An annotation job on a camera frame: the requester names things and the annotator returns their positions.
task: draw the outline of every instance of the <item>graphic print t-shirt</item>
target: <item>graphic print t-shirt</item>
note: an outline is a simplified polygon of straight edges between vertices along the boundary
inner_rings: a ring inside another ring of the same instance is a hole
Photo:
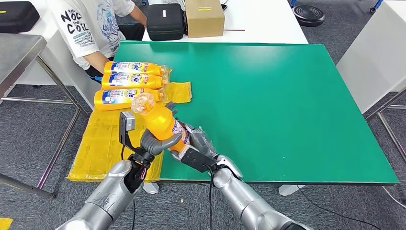
[[[84,70],[90,64],[83,56],[100,51],[107,58],[115,55],[124,35],[115,15],[128,15],[135,4],[131,0],[48,0],[59,31],[75,62]]]

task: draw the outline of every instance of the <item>clear bottle cap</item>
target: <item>clear bottle cap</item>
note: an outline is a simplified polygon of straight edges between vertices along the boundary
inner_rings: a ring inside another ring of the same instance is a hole
[[[169,69],[166,65],[162,65],[160,72],[162,78],[166,78],[169,82],[169,74],[172,72],[172,69]]]
[[[166,102],[166,101],[168,100],[168,97],[167,97],[167,95],[166,95],[165,89],[166,89],[166,87],[161,88],[161,89],[158,90],[159,100],[160,100],[161,102]]]
[[[166,71],[162,74],[162,86],[169,83],[169,73]]]
[[[149,92],[140,93],[131,103],[131,109],[134,113],[146,114],[154,106],[154,95]]]

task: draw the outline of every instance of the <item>yellow sticker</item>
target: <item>yellow sticker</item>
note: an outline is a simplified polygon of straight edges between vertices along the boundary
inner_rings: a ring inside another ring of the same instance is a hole
[[[12,219],[0,217],[0,230],[9,229],[11,223],[12,223]]]
[[[199,7],[197,8],[197,11],[211,11],[212,8],[211,7]]]

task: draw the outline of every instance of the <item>black case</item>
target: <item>black case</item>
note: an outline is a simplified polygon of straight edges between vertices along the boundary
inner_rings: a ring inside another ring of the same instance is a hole
[[[152,41],[179,40],[185,33],[182,8],[177,3],[150,5],[147,32]]]
[[[39,13],[29,1],[0,2],[0,33],[30,31],[38,19]]]

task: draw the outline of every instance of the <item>orange bottle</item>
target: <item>orange bottle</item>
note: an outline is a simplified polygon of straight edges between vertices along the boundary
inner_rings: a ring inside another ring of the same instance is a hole
[[[156,76],[169,74],[171,70],[166,66],[159,66],[149,62],[109,61],[104,65],[104,73],[149,73]]]
[[[163,101],[165,94],[163,90],[152,89],[117,89],[99,90],[94,94],[94,108],[100,111],[131,108],[131,102],[139,94],[148,92],[152,100]]]
[[[128,89],[128,88],[150,88],[160,89],[169,83],[169,76],[155,76],[147,73],[105,73],[101,88],[106,89]]]
[[[172,115],[172,111],[163,105],[154,102],[154,96],[150,93],[141,93],[131,105],[135,113],[139,113],[145,122],[145,126],[158,140],[165,140],[174,134],[182,133],[178,143],[170,148],[181,152],[185,145],[189,144],[189,137],[186,130],[179,124]]]

